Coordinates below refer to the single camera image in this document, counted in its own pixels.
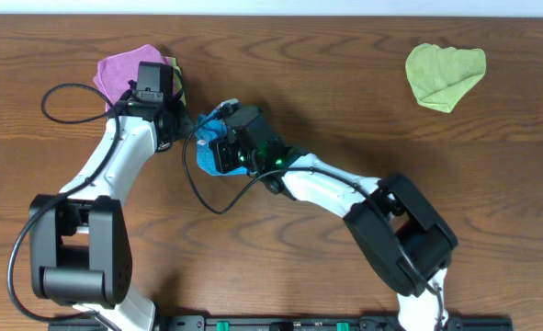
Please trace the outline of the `blue microfiber cloth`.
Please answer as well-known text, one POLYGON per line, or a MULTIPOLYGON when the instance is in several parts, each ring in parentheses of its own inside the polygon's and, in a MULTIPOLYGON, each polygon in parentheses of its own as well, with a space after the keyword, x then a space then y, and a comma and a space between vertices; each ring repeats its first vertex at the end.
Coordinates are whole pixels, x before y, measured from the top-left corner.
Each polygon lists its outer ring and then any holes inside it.
POLYGON ((214 109, 209 115, 200 114, 198 116, 198 124, 206 120, 208 122, 201 126, 195 133, 197 139, 197 164, 203 171, 213 177, 246 175, 247 169, 244 167, 239 167, 226 174, 216 169, 214 153, 209 148, 209 143, 227 135, 227 128, 223 120, 214 119, 217 113, 218 110, 214 109))

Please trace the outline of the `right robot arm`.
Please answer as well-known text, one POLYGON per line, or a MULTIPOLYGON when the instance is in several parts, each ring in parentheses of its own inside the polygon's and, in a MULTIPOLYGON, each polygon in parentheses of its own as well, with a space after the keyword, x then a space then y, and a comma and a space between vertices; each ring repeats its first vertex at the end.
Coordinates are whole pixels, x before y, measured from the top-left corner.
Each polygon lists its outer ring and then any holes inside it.
POLYGON ((362 177, 328 165, 286 144, 256 106, 230 100, 210 116, 226 130, 209 145, 217 171, 243 167, 272 194, 340 217, 368 264, 396 292, 400 327, 446 326, 444 279, 458 239, 408 177, 362 177))

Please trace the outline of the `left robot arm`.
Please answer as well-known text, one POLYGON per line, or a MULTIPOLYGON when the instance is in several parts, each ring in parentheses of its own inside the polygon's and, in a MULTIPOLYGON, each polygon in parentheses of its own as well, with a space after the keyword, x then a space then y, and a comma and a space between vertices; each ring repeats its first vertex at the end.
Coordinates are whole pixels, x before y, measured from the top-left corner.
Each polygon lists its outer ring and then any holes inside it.
POLYGON ((80 172, 30 204, 31 287, 107 330, 152 330, 155 304, 132 285, 122 207, 143 165, 187 137, 193 123, 178 68, 141 62, 138 76, 102 114, 105 133, 80 172))

